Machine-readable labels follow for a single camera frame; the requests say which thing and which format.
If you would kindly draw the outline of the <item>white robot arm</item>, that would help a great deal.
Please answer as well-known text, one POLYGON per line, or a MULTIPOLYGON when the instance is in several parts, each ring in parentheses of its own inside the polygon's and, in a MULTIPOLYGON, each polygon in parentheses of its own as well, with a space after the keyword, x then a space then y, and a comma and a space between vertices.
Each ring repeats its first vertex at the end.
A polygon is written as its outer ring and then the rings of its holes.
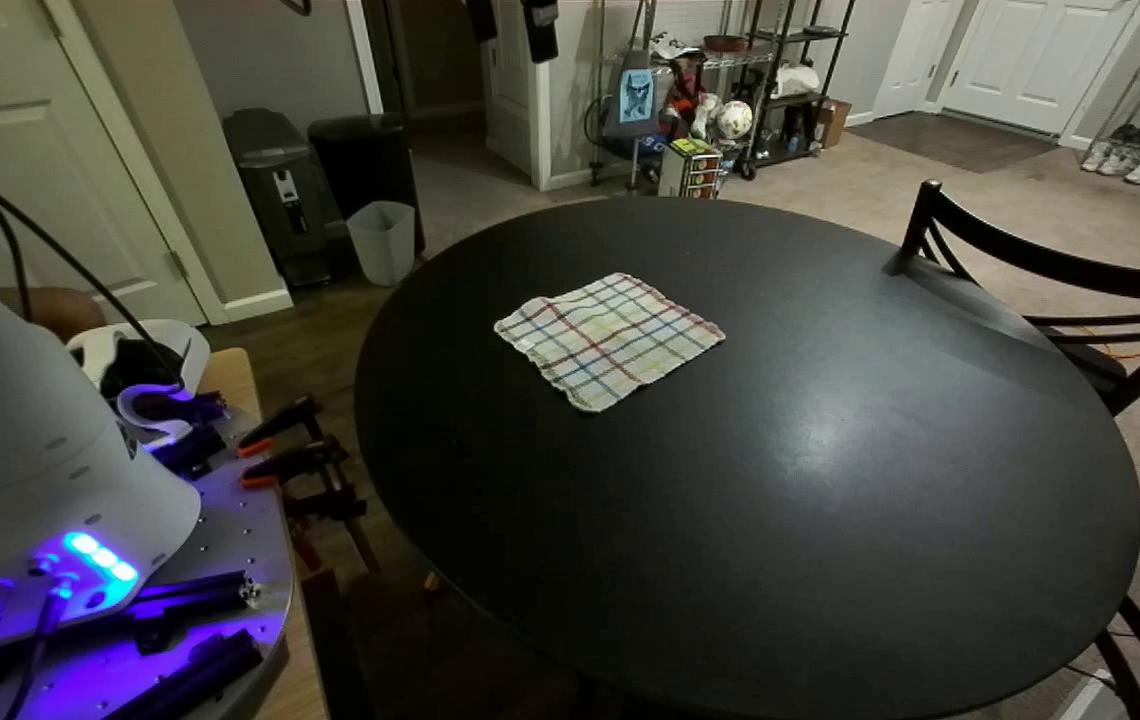
POLYGON ((0 299, 0 577, 72 577, 106 610, 192 537, 198 493, 125 437, 66 348, 0 299))

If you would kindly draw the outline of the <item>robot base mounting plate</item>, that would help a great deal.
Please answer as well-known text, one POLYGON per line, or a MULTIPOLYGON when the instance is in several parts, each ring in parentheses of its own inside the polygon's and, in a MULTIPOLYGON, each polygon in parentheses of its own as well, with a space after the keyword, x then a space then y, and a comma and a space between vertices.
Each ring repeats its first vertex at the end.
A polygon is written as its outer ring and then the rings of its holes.
POLYGON ((198 493, 192 537, 106 610, 72 609, 72 577, 0 577, 0 720, 72 720, 99 692, 99 720, 180 720, 264 665, 248 627, 259 585, 203 541, 230 526, 230 484, 211 478, 225 405, 211 390, 131 385, 125 437, 198 493))

